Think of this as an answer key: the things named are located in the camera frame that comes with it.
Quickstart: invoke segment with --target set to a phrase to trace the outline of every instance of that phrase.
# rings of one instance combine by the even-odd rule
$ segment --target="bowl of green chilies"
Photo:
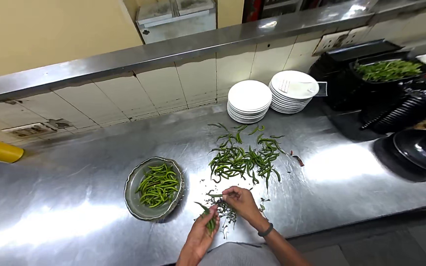
[[[184,187],[183,174],[174,160],[152,157],[129,175],[124,188],[126,206],[137,219],[155,222],[174,210]]]

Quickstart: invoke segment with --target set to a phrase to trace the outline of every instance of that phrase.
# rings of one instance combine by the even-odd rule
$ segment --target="stainless steel counter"
[[[15,164],[0,163],[0,265],[162,265],[174,262],[193,219],[194,201],[210,189],[250,188],[249,179],[210,181],[208,162],[223,131],[235,126],[226,104],[111,126],[75,139],[27,146]],[[426,182],[394,174],[372,152],[374,141],[343,136],[313,100],[286,116],[270,110],[264,133],[286,135],[281,147],[300,155],[305,167],[281,155],[275,166],[282,183],[252,189],[265,214],[286,237],[426,207]],[[257,134],[242,138],[254,143]],[[132,169],[146,158],[175,159],[186,176],[181,204],[164,223],[135,219],[123,189]],[[247,222],[218,233],[212,247],[227,241],[262,241]]]

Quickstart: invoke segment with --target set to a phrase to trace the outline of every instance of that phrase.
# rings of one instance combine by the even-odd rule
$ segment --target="tiled wall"
[[[398,44],[426,35],[426,13],[378,21],[358,42],[386,38]],[[32,139],[0,132],[0,141],[25,144],[137,119],[158,116],[227,99],[229,88],[253,79],[269,83],[282,70],[307,72],[312,56],[330,28],[238,49],[190,58],[156,69],[125,73],[78,86],[0,103],[0,130],[48,119],[65,119],[72,127]]]

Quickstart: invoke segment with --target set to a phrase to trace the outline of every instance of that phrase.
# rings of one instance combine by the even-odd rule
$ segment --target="wrist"
[[[180,252],[176,266],[196,266],[200,263],[200,260],[201,258],[192,249],[185,249],[184,246]]]
[[[265,232],[269,229],[269,220],[259,215],[257,218],[251,220],[249,224],[254,227],[258,232]]]

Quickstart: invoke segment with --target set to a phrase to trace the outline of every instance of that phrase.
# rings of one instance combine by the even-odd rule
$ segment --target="steel bowl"
[[[172,202],[166,202],[155,208],[149,208],[144,204],[140,204],[139,199],[141,197],[141,193],[136,193],[136,190],[139,187],[141,181],[145,178],[144,172],[147,173],[150,171],[149,166],[161,166],[163,164],[166,164],[167,166],[173,166],[172,170],[176,173],[175,177],[178,180],[178,184],[176,186],[178,191],[176,191],[174,194],[174,199]],[[155,222],[166,218],[169,213],[174,210],[175,206],[182,197],[184,187],[184,176],[177,162],[166,158],[152,157],[134,168],[133,172],[131,172],[129,175],[126,181],[126,186],[124,188],[124,199],[129,212],[134,217],[143,221]]]

